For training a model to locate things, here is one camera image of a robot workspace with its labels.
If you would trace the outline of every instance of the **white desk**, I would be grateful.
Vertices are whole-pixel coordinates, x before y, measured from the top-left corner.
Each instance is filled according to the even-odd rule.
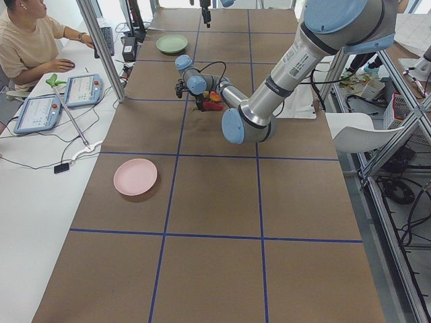
[[[121,56],[122,44],[118,37],[115,57]],[[59,57],[75,62],[76,68],[67,73],[58,73],[60,80],[69,76],[99,73],[104,89],[110,82],[100,59],[95,59],[93,50],[78,42],[69,41]],[[120,72],[123,64],[114,62]],[[31,96],[53,93],[44,80],[35,87]],[[100,120],[85,135],[90,143],[103,140],[115,114],[113,104],[117,97],[110,90],[95,111]],[[79,116],[88,107],[76,108],[72,113]],[[89,111],[76,119],[81,130],[90,126],[97,116]],[[57,124],[69,118],[62,113]],[[63,139],[71,140],[77,132],[71,122],[51,131]],[[5,130],[2,137],[9,136]],[[56,137],[28,135],[21,138],[0,139],[0,153],[4,158],[33,167],[59,163],[61,154],[68,144]],[[84,145],[77,139],[65,152],[70,159]],[[59,252],[69,231],[97,155],[75,162],[68,172],[54,174],[53,166],[31,170],[0,159],[0,322],[29,323],[32,321],[46,284],[53,271]]]

